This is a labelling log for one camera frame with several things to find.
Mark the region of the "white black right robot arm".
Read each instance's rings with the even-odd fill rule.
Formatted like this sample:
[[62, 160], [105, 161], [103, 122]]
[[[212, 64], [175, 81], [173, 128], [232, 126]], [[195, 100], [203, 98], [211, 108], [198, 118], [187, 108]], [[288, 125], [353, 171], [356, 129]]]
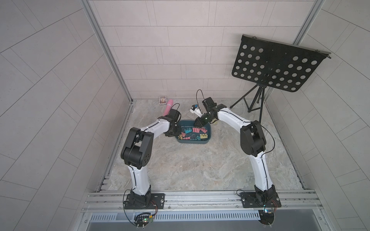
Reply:
[[268, 173], [265, 150], [266, 138], [259, 121], [249, 121], [233, 113], [223, 104], [217, 104], [211, 97], [203, 100], [206, 112], [202, 112], [198, 105], [192, 105], [190, 112], [197, 115], [195, 127], [204, 127], [214, 120], [220, 120], [240, 134], [240, 145], [248, 155], [255, 178], [256, 198], [259, 203], [266, 204], [276, 192]]

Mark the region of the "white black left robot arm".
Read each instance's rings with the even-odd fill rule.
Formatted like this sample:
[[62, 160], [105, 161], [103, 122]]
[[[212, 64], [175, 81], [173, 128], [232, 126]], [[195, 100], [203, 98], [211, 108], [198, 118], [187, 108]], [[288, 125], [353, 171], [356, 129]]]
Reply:
[[132, 188], [128, 202], [130, 205], [146, 207], [151, 200], [151, 185], [147, 173], [147, 165], [151, 159], [154, 139], [164, 134], [167, 137], [180, 135], [181, 113], [170, 109], [165, 116], [143, 128], [131, 128], [121, 151], [121, 159], [128, 167]]

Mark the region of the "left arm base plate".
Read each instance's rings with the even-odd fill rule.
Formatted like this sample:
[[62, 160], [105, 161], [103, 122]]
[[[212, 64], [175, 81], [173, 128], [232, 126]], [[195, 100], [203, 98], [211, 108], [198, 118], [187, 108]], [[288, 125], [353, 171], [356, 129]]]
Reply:
[[130, 192], [123, 201], [125, 209], [163, 209], [165, 201], [164, 193], [151, 193], [138, 195]]

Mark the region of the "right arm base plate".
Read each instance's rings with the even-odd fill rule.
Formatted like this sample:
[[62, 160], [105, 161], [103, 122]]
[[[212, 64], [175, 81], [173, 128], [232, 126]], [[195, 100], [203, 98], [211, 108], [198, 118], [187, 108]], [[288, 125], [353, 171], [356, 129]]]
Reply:
[[243, 208], [277, 209], [281, 202], [277, 192], [241, 192], [239, 193]]

